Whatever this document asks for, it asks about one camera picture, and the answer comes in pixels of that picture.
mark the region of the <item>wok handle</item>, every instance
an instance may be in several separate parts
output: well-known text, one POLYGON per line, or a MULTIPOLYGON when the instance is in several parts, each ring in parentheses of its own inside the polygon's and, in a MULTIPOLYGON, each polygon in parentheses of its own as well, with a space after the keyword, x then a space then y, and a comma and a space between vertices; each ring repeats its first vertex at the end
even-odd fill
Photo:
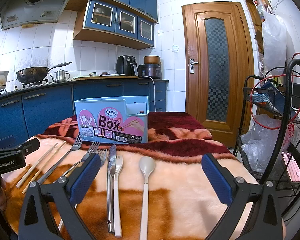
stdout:
POLYGON ((67 65, 69 65, 70 63, 72 63, 72 61, 71 61, 71 62, 64 62, 64 63, 58 64, 58 65, 55 65, 55 66, 53 66, 52 68, 50 68, 50 69, 48 70, 48 72, 49 72, 50 70, 52 70, 53 68, 67 66, 67 65))

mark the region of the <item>black air fryer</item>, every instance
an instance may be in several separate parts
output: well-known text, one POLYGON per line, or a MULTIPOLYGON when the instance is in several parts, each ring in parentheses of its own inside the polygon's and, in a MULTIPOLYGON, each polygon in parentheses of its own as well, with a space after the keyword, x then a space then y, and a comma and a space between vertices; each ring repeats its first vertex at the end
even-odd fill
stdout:
POLYGON ((138 76, 136 58, 133 56, 118 57, 115 70, 118 74, 126 74, 127 76, 138 76))

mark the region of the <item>brown pot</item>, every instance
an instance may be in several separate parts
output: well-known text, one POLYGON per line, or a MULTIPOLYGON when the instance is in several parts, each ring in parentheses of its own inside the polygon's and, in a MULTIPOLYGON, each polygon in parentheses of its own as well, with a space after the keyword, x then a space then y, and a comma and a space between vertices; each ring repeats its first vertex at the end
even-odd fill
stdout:
POLYGON ((158 64, 160 65, 160 57, 159 56, 145 56, 145 64, 158 64))

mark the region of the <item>plastic bag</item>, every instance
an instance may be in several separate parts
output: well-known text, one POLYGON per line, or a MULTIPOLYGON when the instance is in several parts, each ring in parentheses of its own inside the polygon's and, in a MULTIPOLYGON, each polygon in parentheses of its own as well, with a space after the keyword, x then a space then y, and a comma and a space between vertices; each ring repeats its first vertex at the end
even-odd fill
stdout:
MULTIPOLYGON (((287 28, 279 15, 262 10, 265 21, 262 23, 262 38, 265 65, 268 70, 284 67, 287 54, 287 28)), ((271 71, 272 75, 281 75, 284 69, 271 71)))
MULTIPOLYGON (((272 119, 266 114, 256 115, 256 120, 267 127, 278 127, 281 124, 279 119, 272 119)), ((275 143, 279 134, 279 129, 269 130, 255 124, 253 128, 241 136, 242 150, 246 153, 252 170, 263 173, 268 165, 275 143)), ((281 159, 281 152, 289 146, 294 134, 294 124, 288 125, 284 142, 277 161, 281 159)))

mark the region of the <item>barcode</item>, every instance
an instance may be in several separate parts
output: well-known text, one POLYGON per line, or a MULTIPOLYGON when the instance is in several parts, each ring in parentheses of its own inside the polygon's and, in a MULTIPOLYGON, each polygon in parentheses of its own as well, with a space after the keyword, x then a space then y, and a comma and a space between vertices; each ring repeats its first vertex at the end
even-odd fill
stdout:
POLYGON ((127 142, 127 138, 125 138, 125 137, 117 136, 115 139, 116 139, 117 141, 127 142))

